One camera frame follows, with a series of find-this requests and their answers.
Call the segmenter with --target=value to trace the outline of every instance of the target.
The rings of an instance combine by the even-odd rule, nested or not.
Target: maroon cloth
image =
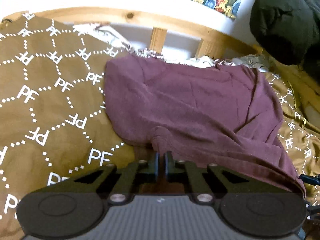
[[[113,128],[126,143],[151,143],[160,154],[170,150],[199,167],[217,163],[305,197],[276,137],[281,106],[256,69],[127,56],[107,63],[104,93]]]

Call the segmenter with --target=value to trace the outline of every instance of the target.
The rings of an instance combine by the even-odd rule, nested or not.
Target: wooden slat
[[[212,53],[213,49],[214,49],[214,44],[211,41],[205,41],[201,39],[196,52],[196,58],[200,58],[202,56],[214,57]]]
[[[161,53],[166,35],[167,35],[167,30],[160,29],[160,28],[153,28],[149,49],[154,50],[158,53]]]
[[[230,41],[230,39],[221,35],[217,35],[217,38],[211,41],[201,39],[196,52],[196,58],[201,56],[209,56],[214,59],[222,58],[226,48],[230,48]]]
[[[60,22],[130,23],[177,31],[213,42],[214,49],[216,49],[214,53],[216,57],[226,48],[232,49],[242,55],[257,53],[257,50],[253,47],[217,30],[193,22],[153,13],[104,7],[76,7],[49,10],[35,14],[39,17],[54,19]]]

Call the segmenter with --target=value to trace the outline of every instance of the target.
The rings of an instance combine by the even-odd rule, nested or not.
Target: brown patterned fabric
[[[277,74],[265,73],[269,84],[275,90],[281,104],[284,120],[278,132],[283,144],[299,174],[315,176],[320,173],[320,134],[295,107],[294,90]],[[320,204],[320,186],[305,184],[306,200]]]
[[[0,239],[23,232],[15,208],[27,193],[109,161],[133,147],[104,111],[106,61],[127,52],[53,20],[24,14],[0,30]]]
[[[297,107],[318,128],[317,131],[320,133],[320,85],[301,66],[286,66],[273,58],[270,60],[276,71],[292,85],[296,95]]]

